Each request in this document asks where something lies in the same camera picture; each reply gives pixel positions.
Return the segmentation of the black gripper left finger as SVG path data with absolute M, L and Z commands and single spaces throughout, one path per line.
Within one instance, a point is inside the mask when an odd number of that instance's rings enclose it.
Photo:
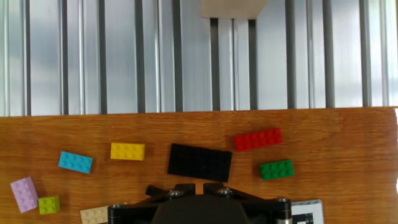
M 138 220 L 151 222 L 158 208 L 166 202 L 195 195 L 195 184 L 177 184 L 169 190 L 149 185 L 146 195 L 149 198 L 135 204 L 114 204 L 108 207 L 108 223 L 134 223 Z

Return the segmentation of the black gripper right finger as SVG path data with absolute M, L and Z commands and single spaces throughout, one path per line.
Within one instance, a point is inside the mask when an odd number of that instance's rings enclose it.
M 238 202 L 250 223 L 292 224 L 292 202 L 286 197 L 263 199 L 222 183 L 203 184 L 203 193 Z

